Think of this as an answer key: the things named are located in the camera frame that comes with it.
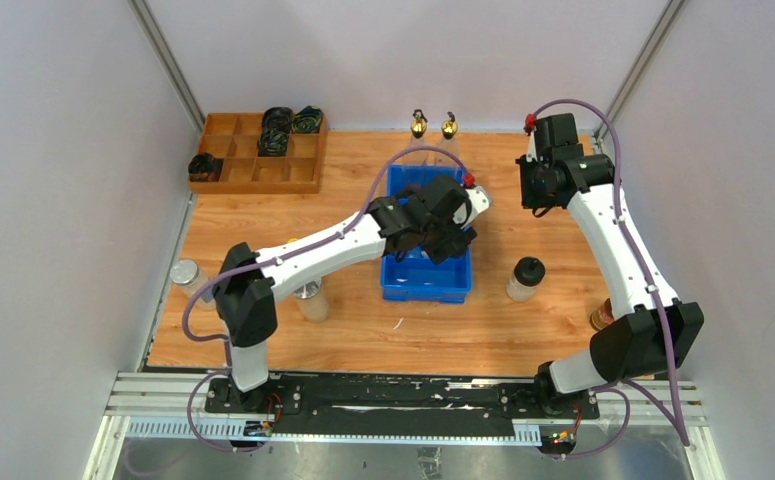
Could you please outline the black cap shaker jar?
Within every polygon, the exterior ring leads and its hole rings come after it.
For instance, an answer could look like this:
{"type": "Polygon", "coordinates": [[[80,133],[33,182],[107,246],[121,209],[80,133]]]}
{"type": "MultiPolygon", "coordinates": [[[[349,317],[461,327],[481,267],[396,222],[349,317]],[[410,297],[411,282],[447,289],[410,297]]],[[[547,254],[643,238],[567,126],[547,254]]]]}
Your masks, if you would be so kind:
{"type": "Polygon", "coordinates": [[[527,302],[535,296],[545,275],[545,265],[539,258],[523,257],[512,270],[506,285],[506,294],[515,302],[527,302]]]}

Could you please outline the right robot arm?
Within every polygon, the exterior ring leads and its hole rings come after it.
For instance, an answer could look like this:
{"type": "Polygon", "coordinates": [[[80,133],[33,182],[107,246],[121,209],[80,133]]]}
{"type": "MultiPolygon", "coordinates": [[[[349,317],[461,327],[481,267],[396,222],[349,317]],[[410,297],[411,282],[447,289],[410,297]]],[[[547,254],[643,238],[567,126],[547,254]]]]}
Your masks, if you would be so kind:
{"type": "Polygon", "coordinates": [[[628,214],[621,180],[605,154],[588,155],[571,114],[530,114],[533,146],[517,161],[521,204],[541,217],[554,208],[574,219],[606,283],[610,326],[588,347],[538,369],[534,403],[559,417],[574,396],[644,375],[677,374],[704,324],[696,302],[684,302],[660,274],[628,214]]]}

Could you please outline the tall oil bottle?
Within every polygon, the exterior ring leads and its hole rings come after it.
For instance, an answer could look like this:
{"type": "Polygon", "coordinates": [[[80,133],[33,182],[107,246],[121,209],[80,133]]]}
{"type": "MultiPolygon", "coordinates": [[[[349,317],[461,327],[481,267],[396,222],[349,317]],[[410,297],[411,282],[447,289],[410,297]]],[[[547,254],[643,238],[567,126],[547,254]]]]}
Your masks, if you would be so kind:
{"type": "Polygon", "coordinates": [[[441,138],[436,144],[440,152],[434,155],[434,165],[438,167],[456,168],[457,164],[452,159],[453,156],[459,156],[459,147],[456,135],[459,131],[459,124],[453,112],[447,112],[447,119],[441,125],[441,138]]]}
{"type": "MultiPolygon", "coordinates": [[[[410,125],[410,139],[407,147],[409,149],[426,146],[424,135],[428,128],[428,121],[421,109],[415,109],[413,111],[413,120],[410,125]]],[[[404,166],[422,166],[425,165],[428,159],[428,152],[426,150],[415,150],[408,153],[403,160],[404,166]]]]}

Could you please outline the blue plastic divided bin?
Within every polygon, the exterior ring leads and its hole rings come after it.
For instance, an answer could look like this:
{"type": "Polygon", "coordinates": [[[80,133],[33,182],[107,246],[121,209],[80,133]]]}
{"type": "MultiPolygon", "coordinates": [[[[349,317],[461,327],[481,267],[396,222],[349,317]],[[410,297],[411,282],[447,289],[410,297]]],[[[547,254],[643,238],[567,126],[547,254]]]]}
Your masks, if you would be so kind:
{"type": "MultiPolygon", "coordinates": [[[[460,183],[463,173],[456,165],[392,165],[386,175],[386,194],[395,196],[406,187],[426,186],[438,174],[451,176],[460,183]]],[[[472,289],[470,251],[437,265],[419,247],[399,260],[388,255],[381,259],[380,286],[386,301],[464,304],[472,289]]]]}

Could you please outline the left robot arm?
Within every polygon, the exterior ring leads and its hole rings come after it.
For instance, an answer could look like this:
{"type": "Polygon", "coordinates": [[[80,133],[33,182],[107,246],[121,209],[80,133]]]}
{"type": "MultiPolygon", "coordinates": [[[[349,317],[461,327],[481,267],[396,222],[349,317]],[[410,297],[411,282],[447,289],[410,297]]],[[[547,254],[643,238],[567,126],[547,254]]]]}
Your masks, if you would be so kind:
{"type": "Polygon", "coordinates": [[[423,251],[435,265],[463,255],[472,223],[492,205],[480,185],[448,175],[398,196],[369,200],[361,211],[301,240],[252,250],[232,247],[212,288],[231,354],[231,400],[246,413],[269,400],[267,341],[278,327],[276,305],[296,289],[348,266],[423,251]]]}

